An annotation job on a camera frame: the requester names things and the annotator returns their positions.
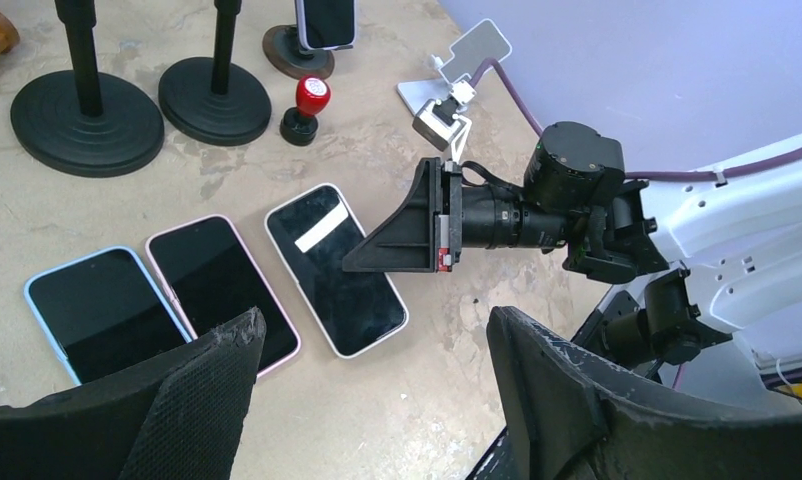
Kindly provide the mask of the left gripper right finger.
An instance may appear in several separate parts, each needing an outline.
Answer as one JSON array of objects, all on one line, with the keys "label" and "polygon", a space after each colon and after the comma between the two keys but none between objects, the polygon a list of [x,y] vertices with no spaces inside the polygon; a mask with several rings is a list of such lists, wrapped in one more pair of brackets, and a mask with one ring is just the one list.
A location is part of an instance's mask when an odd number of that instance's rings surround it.
[{"label": "left gripper right finger", "polygon": [[674,391],[514,307],[487,338],[521,479],[802,479],[802,413]]}]

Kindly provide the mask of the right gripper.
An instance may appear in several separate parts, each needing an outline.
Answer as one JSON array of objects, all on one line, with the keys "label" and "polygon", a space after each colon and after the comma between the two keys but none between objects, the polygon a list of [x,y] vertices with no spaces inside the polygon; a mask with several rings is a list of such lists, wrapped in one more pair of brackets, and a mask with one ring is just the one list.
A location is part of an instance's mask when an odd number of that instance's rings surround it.
[{"label": "right gripper", "polygon": [[451,272],[462,249],[462,190],[456,162],[421,159],[401,205],[343,258],[343,270]]}]

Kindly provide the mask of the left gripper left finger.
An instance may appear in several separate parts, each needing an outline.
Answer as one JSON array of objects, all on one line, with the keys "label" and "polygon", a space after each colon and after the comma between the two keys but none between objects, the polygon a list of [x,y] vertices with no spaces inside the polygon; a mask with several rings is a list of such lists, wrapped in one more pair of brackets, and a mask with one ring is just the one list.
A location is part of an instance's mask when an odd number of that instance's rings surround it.
[{"label": "left gripper left finger", "polygon": [[0,479],[227,479],[266,336],[252,308],[26,407],[0,406]]}]

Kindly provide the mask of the black phone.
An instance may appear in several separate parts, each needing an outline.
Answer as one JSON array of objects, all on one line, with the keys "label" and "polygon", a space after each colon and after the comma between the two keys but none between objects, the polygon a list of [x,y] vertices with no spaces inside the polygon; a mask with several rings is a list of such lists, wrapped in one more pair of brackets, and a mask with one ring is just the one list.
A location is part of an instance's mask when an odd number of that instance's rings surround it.
[{"label": "black phone", "polygon": [[352,48],[356,40],[355,0],[296,0],[296,28],[307,50]]},{"label": "black phone", "polygon": [[271,209],[264,224],[338,357],[359,356],[407,325],[409,310],[388,275],[343,270],[365,233],[337,186],[314,186]]}]

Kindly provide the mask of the light blue case phone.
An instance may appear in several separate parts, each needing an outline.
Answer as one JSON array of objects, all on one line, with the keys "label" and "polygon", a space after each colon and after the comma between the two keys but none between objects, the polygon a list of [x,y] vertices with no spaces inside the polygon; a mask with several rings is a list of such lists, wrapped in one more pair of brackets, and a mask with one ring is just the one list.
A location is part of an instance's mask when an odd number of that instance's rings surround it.
[{"label": "light blue case phone", "polygon": [[141,259],[111,246],[40,272],[24,298],[76,385],[192,341]]}]

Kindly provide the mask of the pink case phone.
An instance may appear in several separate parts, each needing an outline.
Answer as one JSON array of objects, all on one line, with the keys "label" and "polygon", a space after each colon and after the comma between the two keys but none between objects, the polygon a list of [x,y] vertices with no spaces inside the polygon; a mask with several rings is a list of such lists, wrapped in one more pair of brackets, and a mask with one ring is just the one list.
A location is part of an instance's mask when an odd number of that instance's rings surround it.
[{"label": "pink case phone", "polygon": [[213,214],[164,230],[145,250],[193,338],[257,308],[266,323],[257,375],[299,353],[296,328],[230,219]]}]

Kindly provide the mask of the black phone stand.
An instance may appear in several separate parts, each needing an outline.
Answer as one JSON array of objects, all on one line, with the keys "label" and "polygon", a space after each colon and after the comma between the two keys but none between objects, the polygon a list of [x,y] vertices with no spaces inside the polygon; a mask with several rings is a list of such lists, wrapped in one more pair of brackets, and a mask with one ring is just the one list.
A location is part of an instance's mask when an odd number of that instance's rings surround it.
[{"label": "black phone stand", "polygon": [[72,68],[42,75],[15,96],[13,132],[42,164],[79,177],[110,178],[137,171],[159,154],[164,121],[134,84],[98,69],[93,1],[57,1]]},{"label": "black phone stand", "polygon": [[214,53],[170,66],[158,83],[165,118],[202,143],[240,146],[259,138],[270,124],[272,106],[263,84],[232,62],[240,0],[216,0]]}]

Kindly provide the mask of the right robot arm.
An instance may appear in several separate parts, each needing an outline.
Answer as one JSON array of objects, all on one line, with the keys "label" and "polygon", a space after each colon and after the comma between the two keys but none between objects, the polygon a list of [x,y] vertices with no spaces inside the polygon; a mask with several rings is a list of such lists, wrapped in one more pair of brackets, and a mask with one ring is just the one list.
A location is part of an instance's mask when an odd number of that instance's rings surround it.
[{"label": "right robot arm", "polygon": [[591,335],[598,354],[684,363],[802,302],[802,134],[701,170],[629,173],[618,141],[558,122],[522,185],[424,158],[343,267],[448,272],[466,248],[565,249],[567,271],[642,301]]}]

